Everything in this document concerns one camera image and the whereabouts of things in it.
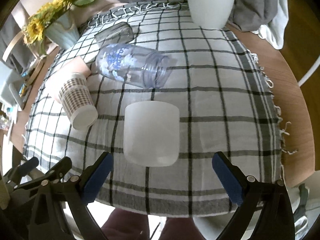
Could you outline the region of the pink plastic cup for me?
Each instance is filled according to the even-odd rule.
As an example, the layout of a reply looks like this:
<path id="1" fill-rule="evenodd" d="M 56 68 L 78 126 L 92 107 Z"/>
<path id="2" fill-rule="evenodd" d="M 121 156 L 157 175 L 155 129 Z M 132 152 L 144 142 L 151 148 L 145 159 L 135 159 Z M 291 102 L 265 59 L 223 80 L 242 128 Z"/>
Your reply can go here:
<path id="1" fill-rule="evenodd" d="M 59 70 L 50 76 L 45 83 L 45 90 L 48 95 L 54 100 L 59 101 L 58 93 L 61 86 L 75 73 L 82 74 L 85 78 L 88 78 L 92 74 L 88 65 L 80 56 L 65 63 Z"/>

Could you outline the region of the dark red trousers leg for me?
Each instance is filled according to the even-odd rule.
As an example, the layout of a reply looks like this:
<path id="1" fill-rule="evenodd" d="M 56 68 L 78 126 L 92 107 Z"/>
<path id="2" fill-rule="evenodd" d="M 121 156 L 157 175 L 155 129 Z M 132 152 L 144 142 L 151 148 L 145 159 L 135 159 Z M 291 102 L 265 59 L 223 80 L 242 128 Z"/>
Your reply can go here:
<path id="1" fill-rule="evenodd" d="M 101 227 L 108 239 L 149 239 L 147 215 L 114 209 Z M 204 239 L 192 218 L 167 218 L 160 239 Z"/>

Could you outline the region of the checkered white black tablecloth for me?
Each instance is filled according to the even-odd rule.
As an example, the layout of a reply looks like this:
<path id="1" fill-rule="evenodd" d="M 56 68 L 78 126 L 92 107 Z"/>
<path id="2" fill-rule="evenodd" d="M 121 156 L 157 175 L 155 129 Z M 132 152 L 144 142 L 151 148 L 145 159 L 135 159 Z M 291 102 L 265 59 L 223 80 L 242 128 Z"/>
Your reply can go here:
<path id="1" fill-rule="evenodd" d="M 129 4 L 94 16 L 82 25 L 78 42 L 58 53 L 48 74 L 77 56 L 94 69 L 99 50 L 95 34 L 119 22 L 133 28 L 133 44 L 176 60 L 164 87 L 141 89 L 93 73 L 88 88 L 98 119 L 84 131 L 73 129 L 61 105 L 40 88 L 28 121 L 25 157 L 37 157 L 43 172 L 69 157 L 72 176 L 110 152 L 114 169 L 97 199 L 158 216 L 214 216 L 235 210 L 212 168 L 217 151 L 258 181 L 274 183 L 283 177 L 280 108 L 273 103 L 257 56 L 232 31 L 195 25 L 185 3 Z M 123 154 L 125 108 L 149 100 L 180 110 L 180 155 L 169 167 L 142 167 Z"/>

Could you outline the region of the houndstooth paper cup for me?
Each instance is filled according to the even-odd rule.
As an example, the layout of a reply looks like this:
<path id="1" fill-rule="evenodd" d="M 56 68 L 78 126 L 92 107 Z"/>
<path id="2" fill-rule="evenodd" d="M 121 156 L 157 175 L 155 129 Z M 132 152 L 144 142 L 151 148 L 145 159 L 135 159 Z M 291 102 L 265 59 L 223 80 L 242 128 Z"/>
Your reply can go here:
<path id="1" fill-rule="evenodd" d="M 72 74 L 63 83 L 58 95 L 74 129 L 84 131 L 97 120 L 98 111 L 87 87 L 87 80 L 82 74 Z"/>

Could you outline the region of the smoky grey glass cup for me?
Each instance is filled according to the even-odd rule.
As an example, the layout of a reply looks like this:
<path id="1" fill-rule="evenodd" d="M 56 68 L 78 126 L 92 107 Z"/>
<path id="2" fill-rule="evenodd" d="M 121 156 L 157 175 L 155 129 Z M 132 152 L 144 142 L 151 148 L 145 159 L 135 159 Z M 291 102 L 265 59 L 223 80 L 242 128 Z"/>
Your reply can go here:
<path id="1" fill-rule="evenodd" d="M 100 48 L 109 44 L 128 43 L 133 41 L 134 38 L 133 29 L 126 22 L 117 23 L 94 36 Z"/>

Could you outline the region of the white frosted cup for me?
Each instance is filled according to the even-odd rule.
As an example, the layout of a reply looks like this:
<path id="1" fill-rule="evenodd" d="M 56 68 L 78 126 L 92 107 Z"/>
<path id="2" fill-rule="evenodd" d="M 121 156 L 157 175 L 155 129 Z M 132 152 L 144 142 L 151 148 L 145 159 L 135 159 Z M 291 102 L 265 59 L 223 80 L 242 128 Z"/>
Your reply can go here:
<path id="1" fill-rule="evenodd" d="M 123 152 L 144 167 L 166 167 L 180 152 L 180 111 L 160 101 L 135 102 L 125 108 Z"/>

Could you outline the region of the white plant pot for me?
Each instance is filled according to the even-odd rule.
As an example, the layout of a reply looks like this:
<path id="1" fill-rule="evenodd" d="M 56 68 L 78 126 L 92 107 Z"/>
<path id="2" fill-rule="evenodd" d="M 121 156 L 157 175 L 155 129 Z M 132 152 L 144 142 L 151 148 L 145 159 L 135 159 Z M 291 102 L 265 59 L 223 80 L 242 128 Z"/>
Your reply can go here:
<path id="1" fill-rule="evenodd" d="M 203 29 L 222 29 L 235 0 L 188 0 L 191 19 Z"/>

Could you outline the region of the yellow sunflower bouquet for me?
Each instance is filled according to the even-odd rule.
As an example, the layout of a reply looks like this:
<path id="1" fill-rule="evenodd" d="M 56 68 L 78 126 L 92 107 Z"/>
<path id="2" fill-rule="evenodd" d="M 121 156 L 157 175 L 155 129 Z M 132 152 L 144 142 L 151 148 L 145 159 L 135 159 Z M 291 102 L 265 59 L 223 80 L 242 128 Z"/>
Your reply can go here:
<path id="1" fill-rule="evenodd" d="M 24 43 L 28 46 L 42 42 L 44 31 L 52 25 L 60 16 L 65 14 L 72 6 L 86 7 L 95 0 L 53 0 L 47 2 L 30 16 L 22 28 Z"/>

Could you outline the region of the wooden chair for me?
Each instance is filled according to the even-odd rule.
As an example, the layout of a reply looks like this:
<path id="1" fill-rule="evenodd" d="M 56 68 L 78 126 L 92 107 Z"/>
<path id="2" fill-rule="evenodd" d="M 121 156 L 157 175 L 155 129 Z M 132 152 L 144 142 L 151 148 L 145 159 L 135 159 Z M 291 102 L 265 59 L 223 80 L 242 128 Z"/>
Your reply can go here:
<path id="1" fill-rule="evenodd" d="M 3 51 L 1 60 L 7 63 L 10 68 L 18 72 L 29 87 L 37 79 L 47 55 L 41 55 L 35 46 L 28 47 L 23 42 L 24 35 L 20 31 L 9 42 Z"/>

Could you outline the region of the white chair frame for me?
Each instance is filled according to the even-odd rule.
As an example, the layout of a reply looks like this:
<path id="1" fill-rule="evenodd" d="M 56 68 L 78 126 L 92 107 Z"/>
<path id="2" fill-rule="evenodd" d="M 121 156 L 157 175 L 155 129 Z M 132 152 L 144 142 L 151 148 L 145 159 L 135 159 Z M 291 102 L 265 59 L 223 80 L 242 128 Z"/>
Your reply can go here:
<path id="1" fill-rule="evenodd" d="M 310 67 L 310 69 L 304 74 L 304 76 L 298 81 L 299 87 L 304 85 L 306 81 L 313 75 L 313 73 L 319 68 L 320 65 L 320 55 L 317 57 L 316 61 Z"/>

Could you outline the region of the light blue ribbed vase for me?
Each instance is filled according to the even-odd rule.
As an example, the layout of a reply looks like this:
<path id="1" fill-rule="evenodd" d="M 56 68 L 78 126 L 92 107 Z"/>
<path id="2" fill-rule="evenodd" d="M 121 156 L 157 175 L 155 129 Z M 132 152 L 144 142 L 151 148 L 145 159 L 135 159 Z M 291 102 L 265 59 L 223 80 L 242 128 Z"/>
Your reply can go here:
<path id="1" fill-rule="evenodd" d="M 52 42 L 64 50 L 74 46 L 80 38 L 73 14 L 70 10 L 55 20 L 44 33 Z"/>

